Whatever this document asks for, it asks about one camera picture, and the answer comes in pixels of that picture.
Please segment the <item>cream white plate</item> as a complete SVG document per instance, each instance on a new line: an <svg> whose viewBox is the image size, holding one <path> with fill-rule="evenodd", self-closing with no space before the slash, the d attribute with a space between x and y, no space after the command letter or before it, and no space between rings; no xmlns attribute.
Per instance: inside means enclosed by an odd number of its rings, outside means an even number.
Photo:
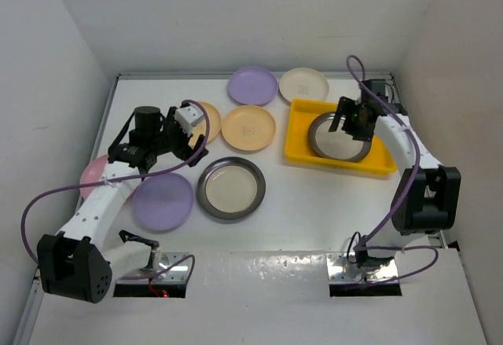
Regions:
<svg viewBox="0 0 503 345"><path fill-rule="evenodd" d="M279 91L288 102L295 99L324 101L329 94L329 83L312 68L293 68L280 78Z"/></svg>

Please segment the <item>dark metal plate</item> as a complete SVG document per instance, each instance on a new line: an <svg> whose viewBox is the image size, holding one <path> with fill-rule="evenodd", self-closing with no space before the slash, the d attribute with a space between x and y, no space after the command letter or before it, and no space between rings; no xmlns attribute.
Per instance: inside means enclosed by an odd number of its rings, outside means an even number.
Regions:
<svg viewBox="0 0 503 345"><path fill-rule="evenodd" d="M242 157L228 156L210 163L196 184L196 199L210 216L223 222L240 221L254 213L266 195L259 167Z"/></svg>
<svg viewBox="0 0 503 345"><path fill-rule="evenodd" d="M329 132L335 112L326 112L314 119L307 132L308 143L312 150L320 157L357 163L370 152L370 141L357 141L351 135L342 131L344 117L340 120L340 127Z"/></svg>

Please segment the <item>orange plate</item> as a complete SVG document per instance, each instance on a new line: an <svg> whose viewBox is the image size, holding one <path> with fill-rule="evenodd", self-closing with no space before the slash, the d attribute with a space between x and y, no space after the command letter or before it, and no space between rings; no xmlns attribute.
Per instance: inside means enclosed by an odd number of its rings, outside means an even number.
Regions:
<svg viewBox="0 0 503 345"><path fill-rule="evenodd" d="M207 102L200 101L200 104L204 107L209 118L209 135L207 137L207 143L212 142L221 130L221 116L218 109ZM189 146L195 148L197 139L200 135L205 135L207 129L207 122L203 119L195 128L193 128L193 136L189 140Z"/></svg>
<svg viewBox="0 0 503 345"><path fill-rule="evenodd" d="M267 147L276 134L276 121L264 108L242 105L231 110L222 122L221 132L228 145L245 152Z"/></svg>

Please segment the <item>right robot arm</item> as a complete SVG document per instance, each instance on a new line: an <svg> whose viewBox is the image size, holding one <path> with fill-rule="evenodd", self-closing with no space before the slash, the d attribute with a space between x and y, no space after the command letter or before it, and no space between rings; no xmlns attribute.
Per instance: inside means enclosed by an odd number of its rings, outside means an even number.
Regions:
<svg viewBox="0 0 503 345"><path fill-rule="evenodd" d="M360 85L359 99L341 97L330 131L342 130L355 141L377 136L386 146L400 175L389 212L366 235L351 239L347 258L363 270L390 262L398 252L415 249L423 236L450 229L455 221L461 173L434 157L418 138L408 112L376 89L375 79Z"/></svg>

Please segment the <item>pink plate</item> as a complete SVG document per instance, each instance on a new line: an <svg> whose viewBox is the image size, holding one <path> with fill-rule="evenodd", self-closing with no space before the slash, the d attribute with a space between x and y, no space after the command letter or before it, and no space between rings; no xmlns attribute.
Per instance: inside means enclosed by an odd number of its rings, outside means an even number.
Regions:
<svg viewBox="0 0 503 345"><path fill-rule="evenodd" d="M107 156L92 161L80 178L82 204L88 200L92 204L109 204L119 199L123 204L139 186L136 179L113 182L115 178L132 177L138 173L128 163L115 161L109 163Z"/></svg>

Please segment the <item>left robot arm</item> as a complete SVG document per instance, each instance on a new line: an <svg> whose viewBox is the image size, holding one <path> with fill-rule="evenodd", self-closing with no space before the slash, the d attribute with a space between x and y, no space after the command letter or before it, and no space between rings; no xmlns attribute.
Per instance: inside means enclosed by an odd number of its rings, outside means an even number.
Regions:
<svg viewBox="0 0 503 345"><path fill-rule="evenodd" d="M193 167L207 155L207 135L190 146L194 128L208 121L203 106L185 100L166 114L157 107L133 110L108 147L108 162L90 195L54 235L45 234L36 247L40 281L45 293L99 303L112 285L147 271L155 277L160 258L156 240L119 233L119 246L105 250L105 238L122 206L140 183L155 177L159 156L171 153L182 166Z"/></svg>

